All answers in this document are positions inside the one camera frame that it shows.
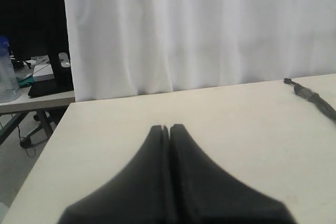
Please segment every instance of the white curtain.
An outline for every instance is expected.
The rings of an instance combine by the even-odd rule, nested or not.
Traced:
[[[336,72],[336,0],[65,0],[77,101]]]

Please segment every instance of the water bottle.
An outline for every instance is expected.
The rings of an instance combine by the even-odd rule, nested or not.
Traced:
[[[0,36],[0,102],[10,102],[19,96],[20,88],[9,57],[8,40]]]

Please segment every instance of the desk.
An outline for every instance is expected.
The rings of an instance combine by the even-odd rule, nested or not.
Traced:
[[[0,131],[0,145],[30,111],[38,112],[41,124],[49,137],[52,133],[52,129],[47,122],[43,110],[65,107],[75,101],[75,93],[73,91],[38,98],[29,98],[29,89],[30,88],[20,89],[21,95],[14,101],[0,103],[0,115],[16,114]]]
[[[336,106],[336,74],[295,80]],[[152,125],[175,123],[299,223],[336,223],[336,125],[279,80],[72,103],[3,224],[56,223],[123,169]]]

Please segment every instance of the gray floor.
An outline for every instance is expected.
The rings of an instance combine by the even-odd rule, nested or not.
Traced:
[[[26,135],[38,125],[38,122],[33,119],[34,114],[34,112],[29,113],[20,124],[21,136]],[[0,122],[4,125],[10,118],[11,115],[3,115],[0,117]],[[37,143],[45,139],[46,134],[43,130],[31,137],[33,143]],[[36,147],[35,157],[28,157],[26,151],[19,145],[17,129],[2,145],[0,145],[0,202],[7,207],[11,206],[15,196],[20,190],[23,182],[27,178],[45,145],[46,142]],[[32,155],[34,151],[28,150],[28,153],[29,155]]]

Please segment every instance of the black monitor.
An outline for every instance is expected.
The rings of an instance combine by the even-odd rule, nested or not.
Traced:
[[[64,0],[2,0],[0,35],[8,38],[18,60],[49,56],[54,84],[36,88],[41,83],[34,83],[32,89],[38,92],[33,96],[73,89],[71,70],[63,68],[58,57],[62,52],[70,57]]]

